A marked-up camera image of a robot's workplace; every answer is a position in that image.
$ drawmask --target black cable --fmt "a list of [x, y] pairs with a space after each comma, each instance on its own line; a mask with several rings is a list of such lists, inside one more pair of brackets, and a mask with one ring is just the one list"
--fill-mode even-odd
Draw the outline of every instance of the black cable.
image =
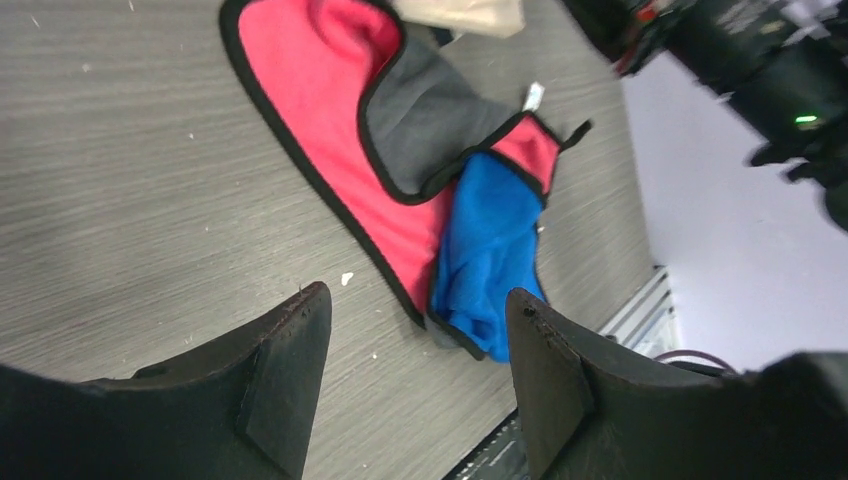
[[685, 350], [685, 349], [684, 350], [672, 350], [670, 352], [665, 352], [665, 353], [662, 353], [660, 355], [657, 355], [656, 357], [654, 357], [654, 360], [657, 361], [657, 362], [665, 362], [666, 360], [671, 360], [671, 359], [681, 358], [681, 357], [700, 358], [701, 360], [706, 360], [708, 362], [711, 362], [711, 363], [723, 368], [728, 373], [732, 373], [734, 375], [739, 374], [739, 372], [737, 372], [736, 369], [733, 368], [729, 363], [727, 363], [724, 360], [716, 357], [715, 355], [711, 355], [709, 353], [702, 352], [700, 350]]

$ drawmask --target microfiber cloth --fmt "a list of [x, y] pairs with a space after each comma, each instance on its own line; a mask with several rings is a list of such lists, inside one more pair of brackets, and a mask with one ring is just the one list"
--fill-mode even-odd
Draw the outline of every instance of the microfiber cloth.
[[[471, 156], [494, 152], [539, 188], [550, 184], [557, 135], [477, 95], [387, 3], [226, 0], [220, 22], [236, 74], [288, 157], [422, 327]], [[432, 320], [485, 357], [466, 333]]]
[[536, 278], [536, 220], [543, 199], [500, 160], [476, 153], [454, 196], [439, 251], [433, 311], [496, 362], [508, 362], [506, 297], [544, 298]]

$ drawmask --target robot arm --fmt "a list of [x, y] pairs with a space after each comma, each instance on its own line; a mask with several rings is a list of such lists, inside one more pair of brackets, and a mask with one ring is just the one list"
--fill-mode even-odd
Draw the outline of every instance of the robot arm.
[[767, 0], [561, 0], [622, 75], [669, 51], [765, 139], [751, 166], [801, 163], [848, 231], [848, 0], [823, 9], [815, 35]]

